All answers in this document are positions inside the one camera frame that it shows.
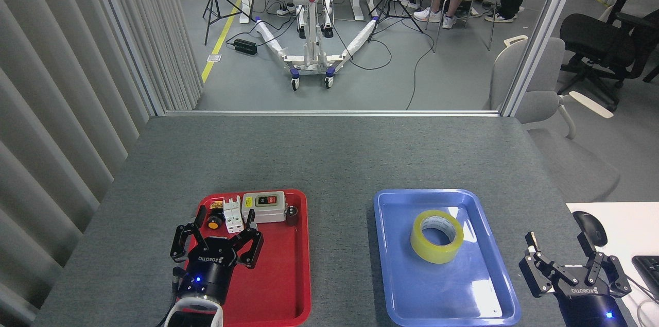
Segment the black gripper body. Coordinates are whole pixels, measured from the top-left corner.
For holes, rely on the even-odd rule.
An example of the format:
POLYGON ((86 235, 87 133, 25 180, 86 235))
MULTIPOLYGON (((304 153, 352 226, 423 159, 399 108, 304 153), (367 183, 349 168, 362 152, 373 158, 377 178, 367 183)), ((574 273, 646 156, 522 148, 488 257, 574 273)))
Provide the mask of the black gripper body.
POLYGON ((578 282, 571 285, 562 276, 555 279, 555 297, 567 326, 628 325, 602 273, 590 284, 586 267, 563 266, 562 270, 578 282))
POLYGON ((188 254, 188 266, 178 288, 178 297, 200 297, 225 304, 233 270, 237 265, 237 250, 228 238, 210 236, 207 249, 196 245, 188 254))

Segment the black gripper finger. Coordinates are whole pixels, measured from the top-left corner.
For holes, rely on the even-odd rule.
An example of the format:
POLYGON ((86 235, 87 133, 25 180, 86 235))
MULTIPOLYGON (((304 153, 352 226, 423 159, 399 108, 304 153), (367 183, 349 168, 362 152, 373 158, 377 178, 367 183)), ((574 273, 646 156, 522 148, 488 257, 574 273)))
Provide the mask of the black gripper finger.
POLYGON ((254 223, 256 212, 253 208, 249 210, 245 228, 230 238, 230 245, 237 254, 237 264, 243 265, 250 270, 256 267, 256 262, 261 254, 261 248, 264 242, 262 232, 259 231, 254 223), (250 242, 250 249, 243 254, 238 252, 245 244, 250 242))
POLYGON ((629 285, 626 273, 620 264, 618 257, 607 256, 595 249, 595 245, 585 233, 578 235, 578 241, 583 249, 584 255, 587 256, 586 262, 587 273, 584 278, 585 286, 594 286, 599 278, 601 270, 605 271, 608 280, 609 294, 616 298, 621 298, 630 294, 631 285, 629 285))
POLYGON ((207 209, 203 205, 198 209, 195 220, 185 225, 179 225, 175 229, 174 239, 171 246, 171 258, 174 262, 183 262, 186 259, 185 243, 189 235, 195 237, 196 242, 202 246, 202 250, 207 250, 207 242, 202 236, 200 228, 204 223, 207 209))
POLYGON ((527 250, 519 266, 535 298, 555 291, 559 280, 565 281, 570 286, 574 284, 574 276, 566 270, 565 266, 542 254, 534 232, 528 232, 525 241, 527 250))

